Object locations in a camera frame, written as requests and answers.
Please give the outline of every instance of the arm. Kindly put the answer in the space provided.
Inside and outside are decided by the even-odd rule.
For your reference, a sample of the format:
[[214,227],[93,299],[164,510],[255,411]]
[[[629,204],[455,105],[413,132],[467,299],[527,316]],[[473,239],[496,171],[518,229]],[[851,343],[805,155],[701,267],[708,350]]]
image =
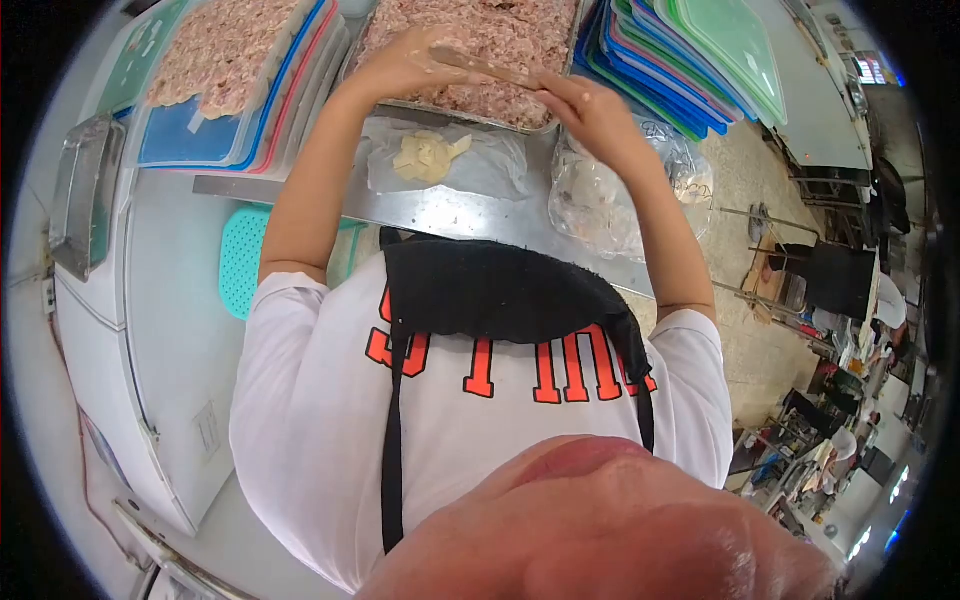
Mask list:
[[685,308],[716,323],[713,284],[700,244],[677,202],[656,151],[616,92],[583,77],[540,75],[537,92],[594,156],[624,181],[636,207],[657,320]]
[[485,81],[429,58],[431,45],[461,34],[450,26],[411,28],[330,96],[271,213],[260,254],[260,282],[271,273],[303,272],[326,283],[364,119],[383,98],[428,86]]

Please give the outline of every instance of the stack of container lids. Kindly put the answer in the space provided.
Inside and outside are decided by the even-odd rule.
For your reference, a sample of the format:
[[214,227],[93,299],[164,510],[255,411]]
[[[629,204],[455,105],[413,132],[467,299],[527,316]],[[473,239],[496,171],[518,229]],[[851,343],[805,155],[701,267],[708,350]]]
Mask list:
[[[203,1],[195,0],[191,8]],[[288,19],[290,31],[277,36],[265,62],[278,67],[262,69],[253,98],[241,114],[205,118],[199,94],[170,107],[141,103],[134,129],[142,132],[142,141],[132,149],[136,164],[285,176],[349,48],[336,0],[304,0],[299,9]]]
[[743,0],[599,0],[574,59],[693,140],[786,123],[766,29]]

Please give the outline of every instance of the apron strap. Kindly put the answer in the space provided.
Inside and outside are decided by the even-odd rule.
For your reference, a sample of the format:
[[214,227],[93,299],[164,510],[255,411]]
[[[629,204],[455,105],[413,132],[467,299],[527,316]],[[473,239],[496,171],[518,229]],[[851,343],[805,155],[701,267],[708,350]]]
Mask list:
[[380,468],[380,516],[383,527],[383,553],[389,554],[403,540],[403,438],[400,431],[400,383],[410,333],[406,327],[391,326],[390,355],[394,391],[387,413],[387,432],[383,437],[383,463]]

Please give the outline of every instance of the person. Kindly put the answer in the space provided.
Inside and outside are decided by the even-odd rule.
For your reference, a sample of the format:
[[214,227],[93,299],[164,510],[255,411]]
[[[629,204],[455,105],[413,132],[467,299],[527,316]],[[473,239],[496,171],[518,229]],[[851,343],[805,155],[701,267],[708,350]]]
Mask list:
[[631,192],[648,339],[599,277],[490,242],[404,241],[325,285],[365,117],[483,84],[428,58],[462,35],[408,30],[346,79],[273,209],[229,424],[253,511],[358,598],[827,593],[826,556],[720,490],[731,400],[708,269],[611,90],[543,75],[538,98]]

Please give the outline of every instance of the white t-shirt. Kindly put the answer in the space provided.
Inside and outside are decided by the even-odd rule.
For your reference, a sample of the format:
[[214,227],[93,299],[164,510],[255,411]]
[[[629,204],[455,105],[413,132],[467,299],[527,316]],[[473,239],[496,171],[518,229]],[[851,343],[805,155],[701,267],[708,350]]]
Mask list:
[[860,422],[867,422],[873,413],[876,412],[876,402],[871,397],[863,398],[860,403]]
[[849,430],[840,427],[830,438],[833,449],[837,451],[837,461],[845,461],[856,454],[856,437]]
[[[303,273],[267,277],[253,297],[230,415],[237,476],[254,512],[294,556],[350,592],[383,555],[380,462],[393,389],[383,364],[386,280],[382,253],[332,292]],[[646,348],[654,454],[722,487],[732,416],[716,326],[680,311]],[[640,442],[635,402],[599,327],[540,347],[419,334],[404,365],[408,532],[542,440]]]
[[876,288],[876,318],[891,329],[906,321],[906,300],[894,280],[883,273]]

